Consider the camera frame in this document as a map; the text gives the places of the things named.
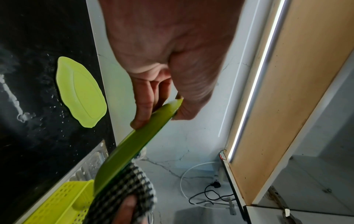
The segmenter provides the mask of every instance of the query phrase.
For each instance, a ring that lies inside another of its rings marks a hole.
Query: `yellow basket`
[[[93,180],[66,182],[24,223],[81,224],[93,198]]]

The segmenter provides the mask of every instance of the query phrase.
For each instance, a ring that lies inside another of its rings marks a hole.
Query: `lime green dish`
[[[59,57],[56,83],[63,103],[83,127],[94,127],[106,114],[107,104],[102,91],[82,64]]]
[[[182,99],[179,99],[163,105],[151,115],[149,123],[138,130],[133,130],[125,137],[98,170],[94,183],[94,196],[98,195],[161,130],[175,115],[181,103]]]

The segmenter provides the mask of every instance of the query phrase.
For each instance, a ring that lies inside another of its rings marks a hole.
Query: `cabinet door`
[[[246,206],[249,224],[284,224],[282,210]],[[339,216],[305,211],[291,211],[302,224],[353,224],[353,216]]]

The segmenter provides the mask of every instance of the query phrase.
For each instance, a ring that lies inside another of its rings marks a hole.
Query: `white stain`
[[[28,121],[36,116],[35,113],[30,114],[27,112],[25,112],[25,113],[23,112],[22,108],[20,107],[20,102],[17,100],[16,96],[11,92],[10,88],[6,84],[4,75],[1,75],[1,74],[0,74],[0,83],[3,85],[5,92],[8,94],[8,97],[10,98],[10,100],[14,104],[15,108],[17,109],[17,112],[18,112],[17,119],[20,122],[25,123],[26,121]]]

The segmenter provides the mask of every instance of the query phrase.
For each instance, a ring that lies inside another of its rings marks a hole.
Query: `hand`
[[[175,120],[193,119],[211,98],[244,0],[100,0],[114,55],[131,77],[134,129],[170,95]]]
[[[130,224],[136,206],[135,196],[128,196],[120,206],[112,224]],[[142,224],[148,224],[146,218]]]

